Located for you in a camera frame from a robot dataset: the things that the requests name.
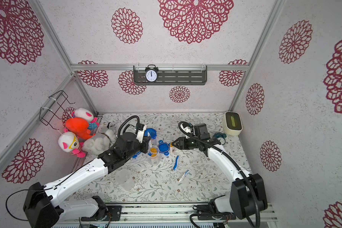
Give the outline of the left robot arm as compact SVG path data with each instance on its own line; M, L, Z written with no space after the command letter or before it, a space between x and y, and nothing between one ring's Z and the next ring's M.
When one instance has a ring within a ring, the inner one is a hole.
M39 182L31 185L23 206L30 226L51 228L63 220L106 218L108 208L99 196L77 201L68 201L67 198L90 182L122 167L136 153L146 154L150 139L149 136L144 136L140 141L134 133L126 132L117 138L109 150L75 172L45 185Z

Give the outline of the blue container lid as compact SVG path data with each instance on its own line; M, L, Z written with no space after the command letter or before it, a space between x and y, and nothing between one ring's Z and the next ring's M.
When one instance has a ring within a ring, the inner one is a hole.
M137 153L133 156L133 158L134 158L134 159L137 158L140 154L141 154L141 152L137 152Z

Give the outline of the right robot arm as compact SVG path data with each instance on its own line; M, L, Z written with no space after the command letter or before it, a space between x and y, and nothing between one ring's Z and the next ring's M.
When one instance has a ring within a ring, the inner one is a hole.
M212 160L231 183L229 195L211 199L208 210L199 209L190 219L215 217L217 219L246 219L253 228L260 227L260 213L268 208L263 178L241 167L225 150L219 139L211 137L206 124L192 125L181 121L179 130L184 134L172 142L179 150L199 149Z

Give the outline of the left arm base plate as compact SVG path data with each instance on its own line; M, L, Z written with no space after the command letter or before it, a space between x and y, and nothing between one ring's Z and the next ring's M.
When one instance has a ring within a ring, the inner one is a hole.
M100 209L100 212L96 212L92 217L81 217L81 222L93 222L93 221L119 221L122 214L122 206L110 205L106 210Z

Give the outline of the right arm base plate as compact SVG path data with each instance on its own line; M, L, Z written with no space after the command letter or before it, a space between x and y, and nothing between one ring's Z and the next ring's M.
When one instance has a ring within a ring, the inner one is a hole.
M234 213L219 212L210 204L198 204L192 207L197 212L198 220L236 220Z

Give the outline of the clear plastic container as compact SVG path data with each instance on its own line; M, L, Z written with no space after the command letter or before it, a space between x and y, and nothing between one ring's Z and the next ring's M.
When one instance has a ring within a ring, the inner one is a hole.
M135 186L135 182L131 176L131 173L127 169L121 169L115 177L118 184L124 188L125 191L130 191Z
M151 142L152 146L157 146L157 139L156 138L152 138L150 140L150 142Z
M149 150L149 163L152 166L157 166L160 162L160 155L159 155L159 149L157 147L152 146Z

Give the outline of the blue toothbrush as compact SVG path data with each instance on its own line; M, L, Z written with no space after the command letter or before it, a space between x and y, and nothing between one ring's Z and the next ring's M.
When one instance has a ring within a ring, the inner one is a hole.
M179 165L179 156L176 156L176 159L175 159L175 164L173 166L173 170L176 171L177 168L178 168L178 165Z

